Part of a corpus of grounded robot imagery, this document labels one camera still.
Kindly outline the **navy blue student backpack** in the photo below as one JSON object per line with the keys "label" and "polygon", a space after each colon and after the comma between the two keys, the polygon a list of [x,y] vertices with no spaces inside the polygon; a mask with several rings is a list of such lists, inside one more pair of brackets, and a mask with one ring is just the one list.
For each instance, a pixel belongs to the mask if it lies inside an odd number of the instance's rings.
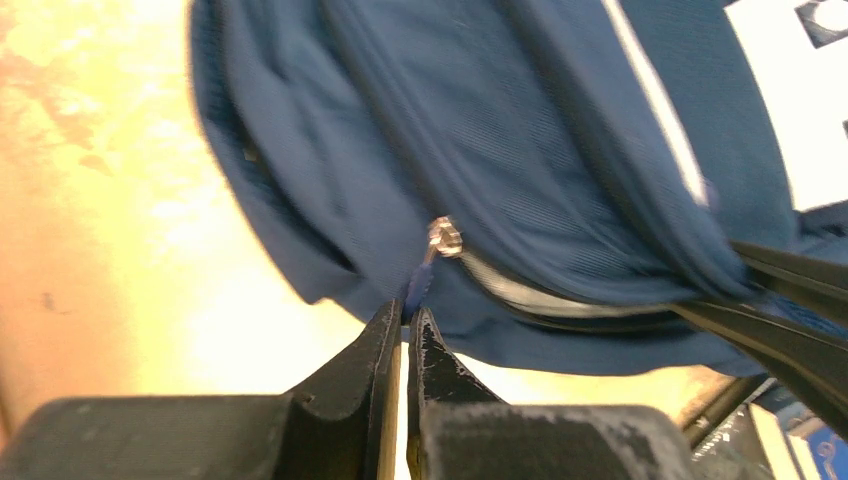
{"label": "navy blue student backpack", "polygon": [[189,29],[307,302],[406,294],[458,352],[568,374],[758,374],[692,300],[847,337],[752,268],[847,278],[843,1],[195,1]]}

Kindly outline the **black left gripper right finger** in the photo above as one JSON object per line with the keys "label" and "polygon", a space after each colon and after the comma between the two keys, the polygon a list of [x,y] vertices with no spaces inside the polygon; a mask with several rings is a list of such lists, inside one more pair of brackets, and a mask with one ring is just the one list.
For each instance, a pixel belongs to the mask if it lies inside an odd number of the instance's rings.
{"label": "black left gripper right finger", "polygon": [[512,405],[410,318],[407,465],[414,479],[690,479],[688,444],[643,405]]}

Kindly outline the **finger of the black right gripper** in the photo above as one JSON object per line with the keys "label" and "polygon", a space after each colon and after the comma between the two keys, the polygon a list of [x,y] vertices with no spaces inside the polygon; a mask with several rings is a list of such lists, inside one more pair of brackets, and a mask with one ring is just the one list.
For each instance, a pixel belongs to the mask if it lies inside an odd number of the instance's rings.
{"label": "finger of the black right gripper", "polygon": [[739,304],[688,301],[670,309],[754,358],[847,437],[846,340]]}
{"label": "finger of the black right gripper", "polygon": [[731,246],[759,285],[847,327],[846,265],[743,242]]}

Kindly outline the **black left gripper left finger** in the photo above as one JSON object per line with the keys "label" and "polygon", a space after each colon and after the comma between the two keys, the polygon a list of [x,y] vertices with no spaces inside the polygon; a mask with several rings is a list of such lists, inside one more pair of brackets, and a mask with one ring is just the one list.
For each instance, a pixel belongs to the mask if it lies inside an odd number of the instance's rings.
{"label": "black left gripper left finger", "polygon": [[1,455],[5,479],[390,479],[401,310],[279,395],[63,398]]}

